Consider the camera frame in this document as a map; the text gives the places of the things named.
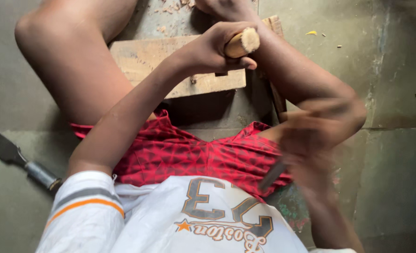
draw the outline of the dirty floor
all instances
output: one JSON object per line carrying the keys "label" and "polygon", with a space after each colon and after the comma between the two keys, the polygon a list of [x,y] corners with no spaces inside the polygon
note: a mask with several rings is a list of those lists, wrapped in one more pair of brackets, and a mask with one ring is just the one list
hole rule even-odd
{"label": "dirty floor", "polygon": [[[0,130],[26,157],[63,176],[78,140],[14,41],[16,20],[39,2],[0,0]],[[197,24],[200,14],[184,9],[155,13],[170,4],[139,0],[118,39],[197,34],[209,24]],[[367,122],[344,144],[332,180],[367,252],[416,252],[416,1],[260,0],[256,8],[261,18],[279,15],[286,40],[366,103]],[[167,34],[158,26],[167,26]],[[313,30],[326,37],[305,35]],[[253,72],[247,78],[244,89],[173,99],[165,106],[175,125],[207,141],[234,135],[255,120],[276,124],[269,91]],[[33,252],[52,200],[20,169],[0,162],[0,252]],[[295,185],[268,202],[313,247]]]}

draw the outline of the red patterned shorts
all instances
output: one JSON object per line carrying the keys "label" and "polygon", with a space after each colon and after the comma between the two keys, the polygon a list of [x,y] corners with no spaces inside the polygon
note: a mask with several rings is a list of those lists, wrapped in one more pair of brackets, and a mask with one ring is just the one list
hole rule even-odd
{"label": "red patterned shorts", "polygon": [[[124,184],[158,184],[171,175],[205,175],[225,179],[262,200],[291,181],[281,174],[266,192],[258,183],[279,155],[277,144],[256,135],[270,126],[253,122],[238,135],[206,142],[171,125],[166,110],[147,121],[113,173]],[[71,124],[84,138],[93,126]]]}

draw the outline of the white jersey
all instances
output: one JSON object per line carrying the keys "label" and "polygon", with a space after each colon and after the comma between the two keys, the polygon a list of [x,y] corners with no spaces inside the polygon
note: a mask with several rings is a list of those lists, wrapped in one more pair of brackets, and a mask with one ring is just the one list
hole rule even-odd
{"label": "white jersey", "polygon": [[[318,252],[347,252],[317,250]],[[59,189],[36,252],[305,253],[272,206],[231,183],[171,176],[161,184],[116,184],[84,171]]]}

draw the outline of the person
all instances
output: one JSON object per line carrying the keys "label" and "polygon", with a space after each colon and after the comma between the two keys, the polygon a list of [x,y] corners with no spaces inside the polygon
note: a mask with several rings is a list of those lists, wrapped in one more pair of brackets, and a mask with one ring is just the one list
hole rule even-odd
{"label": "person", "polygon": [[[268,29],[248,0],[197,0],[223,22],[132,89],[107,43],[126,26],[136,2],[45,0],[16,25],[21,52],[83,138],[36,251],[307,252],[262,200],[294,180],[317,251],[363,252],[329,177],[330,151],[365,121],[353,89]],[[225,57],[224,45],[246,27],[257,30],[260,48]],[[253,123],[237,136],[204,142],[173,127],[166,111],[153,113],[191,75],[257,65],[302,109],[283,124]],[[290,174],[260,192],[257,183],[280,156]]]}

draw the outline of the shirt sleeve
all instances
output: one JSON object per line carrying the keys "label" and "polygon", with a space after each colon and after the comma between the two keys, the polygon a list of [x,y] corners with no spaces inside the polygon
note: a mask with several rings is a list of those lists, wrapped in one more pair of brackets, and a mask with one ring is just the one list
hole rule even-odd
{"label": "shirt sleeve", "polygon": [[109,252],[124,227],[110,176],[83,171],[58,190],[37,253]]}
{"label": "shirt sleeve", "polygon": [[310,253],[356,253],[356,251],[352,249],[315,249]]}

